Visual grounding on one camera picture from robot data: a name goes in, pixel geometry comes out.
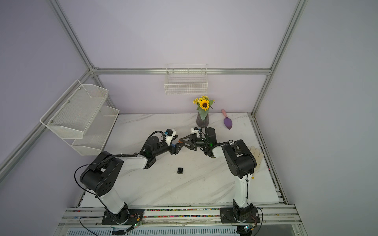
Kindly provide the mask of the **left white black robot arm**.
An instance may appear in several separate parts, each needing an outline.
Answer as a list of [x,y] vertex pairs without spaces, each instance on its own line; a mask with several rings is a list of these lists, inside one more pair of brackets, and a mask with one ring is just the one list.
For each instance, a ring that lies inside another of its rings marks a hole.
[[85,165],[86,169],[80,176],[85,189],[94,194],[113,215],[127,212],[127,204],[115,190],[115,182],[122,171],[145,170],[152,167],[156,157],[169,152],[174,154],[176,146],[172,143],[177,139],[174,129],[165,132],[155,131],[145,141],[142,149],[134,154],[111,154],[101,152],[95,160]]

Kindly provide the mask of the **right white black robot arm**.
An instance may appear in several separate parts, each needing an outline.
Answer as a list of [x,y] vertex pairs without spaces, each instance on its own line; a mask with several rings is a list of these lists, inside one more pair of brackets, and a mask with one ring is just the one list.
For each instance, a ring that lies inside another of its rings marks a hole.
[[230,172],[237,178],[236,193],[233,199],[235,208],[245,210],[253,207],[249,202],[249,177],[257,167],[257,161],[243,140],[219,143],[214,128],[194,129],[194,133],[179,139],[179,148],[200,149],[211,158],[224,157]]

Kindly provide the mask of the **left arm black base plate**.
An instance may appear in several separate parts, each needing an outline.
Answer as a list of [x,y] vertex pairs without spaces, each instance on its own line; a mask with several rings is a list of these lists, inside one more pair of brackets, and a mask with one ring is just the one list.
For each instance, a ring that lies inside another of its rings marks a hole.
[[109,210],[104,211],[102,225],[134,225],[143,219],[144,209],[126,209],[118,214],[113,214]]

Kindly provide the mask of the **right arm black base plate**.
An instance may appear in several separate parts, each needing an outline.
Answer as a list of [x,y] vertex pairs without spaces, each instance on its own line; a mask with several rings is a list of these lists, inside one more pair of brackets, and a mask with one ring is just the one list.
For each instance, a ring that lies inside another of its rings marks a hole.
[[222,223],[260,223],[260,215],[257,207],[254,206],[222,207],[220,208],[220,220]]

